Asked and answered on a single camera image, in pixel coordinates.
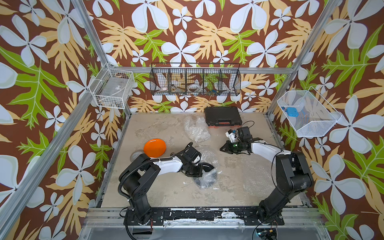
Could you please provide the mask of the black plate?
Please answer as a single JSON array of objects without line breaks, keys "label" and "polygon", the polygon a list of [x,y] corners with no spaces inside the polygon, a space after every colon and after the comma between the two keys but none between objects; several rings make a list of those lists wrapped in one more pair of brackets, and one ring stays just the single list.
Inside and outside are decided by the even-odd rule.
[{"label": "black plate", "polygon": [[209,163],[200,163],[199,166],[201,167],[201,170],[205,173],[208,173],[215,169],[215,167]]}]

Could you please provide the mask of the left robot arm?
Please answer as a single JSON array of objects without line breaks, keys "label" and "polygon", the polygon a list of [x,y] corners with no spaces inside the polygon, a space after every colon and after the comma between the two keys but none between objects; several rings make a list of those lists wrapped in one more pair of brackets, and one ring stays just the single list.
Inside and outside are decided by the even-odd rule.
[{"label": "left robot arm", "polygon": [[125,197],[134,217],[140,224],[147,223],[152,215],[147,192],[156,178],[168,173],[183,173],[186,177],[201,178],[215,167],[201,161],[202,153],[190,142],[182,151],[167,158],[150,158],[140,154],[119,176],[118,193]]}]

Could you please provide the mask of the clear bubble wrap sheet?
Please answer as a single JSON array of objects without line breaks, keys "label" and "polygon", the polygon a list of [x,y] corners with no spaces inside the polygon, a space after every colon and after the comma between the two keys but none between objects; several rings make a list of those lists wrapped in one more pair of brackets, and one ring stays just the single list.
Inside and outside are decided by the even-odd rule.
[{"label": "clear bubble wrap sheet", "polygon": [[201,143],[211,138],[209,128],[204,117],[188,116],[184,121],[187,136],[195,143]]}]

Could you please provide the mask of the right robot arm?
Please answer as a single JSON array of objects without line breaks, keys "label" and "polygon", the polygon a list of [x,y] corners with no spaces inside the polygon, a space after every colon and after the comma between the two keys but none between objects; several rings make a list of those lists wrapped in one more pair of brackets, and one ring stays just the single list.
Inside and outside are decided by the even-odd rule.
[{"label": "right robot arm", "polygon": [[304,154],[291,152],[257,138],[251,142],[231,142],[220,148],[227,154],[255,154],[272,164],[276,169],[276,177],[272,178],[275,189],[259,204],[257,218],[262,224],[277,221],[283,208],[292,198],[310,188],[313,177]]}]

